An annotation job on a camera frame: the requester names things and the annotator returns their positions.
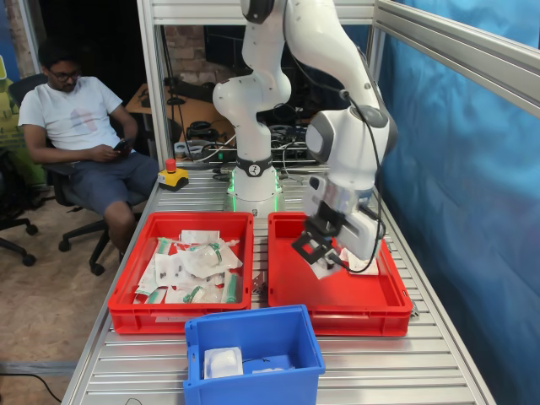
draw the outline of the man's leg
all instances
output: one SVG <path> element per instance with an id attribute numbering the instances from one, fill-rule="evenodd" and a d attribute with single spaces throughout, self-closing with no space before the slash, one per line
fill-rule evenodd
<path id="1" fill-rule="evenodd" d="M 127 188 L 150 197 L 155 181 L 158 178 L 158 162 L 138 153 L 131 154 L 128 162 L 129 171 L 125 179 Z"/>
<path id="2" fill-rule="evenodd" d="M 135 217 L 129 205 L 129 193 L 118 165 L 81 162 L 71 176 L 72 189 L 96 213 L 105 217 L 112 243 L 124 253 L 135 231 Z"/>
<path id="3" fill-rule="evenodd" d="M 125 253 L 135 232 L 137 223 L 129 205 L 124 201 L 113 202 L 105 210 L 111 241 L 121 253 Z"/>

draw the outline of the red button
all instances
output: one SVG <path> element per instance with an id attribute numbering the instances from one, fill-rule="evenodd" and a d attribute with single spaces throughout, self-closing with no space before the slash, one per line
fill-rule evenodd
<path id="1" fill-rule="evenodd" d="M 165 169 L 169 173 L 174 173 L 176 171 L 176 159 L 167 159 L 165 161 Z"/>

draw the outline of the aluminum profile table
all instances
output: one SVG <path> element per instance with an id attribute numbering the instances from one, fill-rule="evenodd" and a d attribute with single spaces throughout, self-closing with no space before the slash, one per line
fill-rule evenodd
<path id="1" fill-rule="evenodd" d="M 228 185 L 215 181 L 212 175 L 206 171 L 191 172 L 190 185 L 177 193 L 154 189 L 128 253 L 150 213 L 224 209 Z M 301 210 L 304 184 L 290 179 L 283 181 L 285 210 Z M 317 404 L 494 404 L 385 206 L 383 213 L 386 243 L 419 316 L 411 319 L 406 337 L 319 337 L 327 372 L 319 380 Z M 254 284 L 260 284 L 267 274 L 267 220 L 256 219 L 254 225 L 253 278 Z M 107 300 L 62 404 L 183 404 L 182 382 L 187 376 L 184 337 L 118 335 L 112 329 Z M 253 295 L 253 308 L 266 305 L 263 295 Z"/>

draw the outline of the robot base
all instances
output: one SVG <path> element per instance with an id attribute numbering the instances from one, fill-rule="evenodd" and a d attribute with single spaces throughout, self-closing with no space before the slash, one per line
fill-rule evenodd
<path id="1" fill-rule="evenodd" d="M 249 177 L 236 167 L 230 178 L 228 193 L 244 201 L 265 201 L 280 194 L 278 175 L 273 167 L 259 177 Z"/>
<path id="2" fill-rule="evenodd" d="M 233 171 L 224 211 L 247 212 L 256 218 L 266 218 L 270 213 L 284 211 L 284 205 L 284 195 L 273 167 L 260 177 L 249 177 L 238 168 Z"/>

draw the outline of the man with glasses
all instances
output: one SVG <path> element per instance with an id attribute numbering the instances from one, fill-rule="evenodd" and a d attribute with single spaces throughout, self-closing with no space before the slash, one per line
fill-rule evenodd
<path id="1" fill-rule="evenodd" d="M 38 164 L 73 164 L 73 190 L 105 217 L 111 240 L 123 253 L 136 225 L 128 190 L 149 196 L 158 164 L 130 148 L 114 150 L 120 138 L 108 116 L 121 123 L 131 141 L 137 123 L 116 94 L 97 78 L 81 75 L 70 43 L 47 39 L 38 55 L 48 83 L 30 91 L 19 112 L 30 157 Z M 46 138 L 55 148 L 46 146 Z"/>

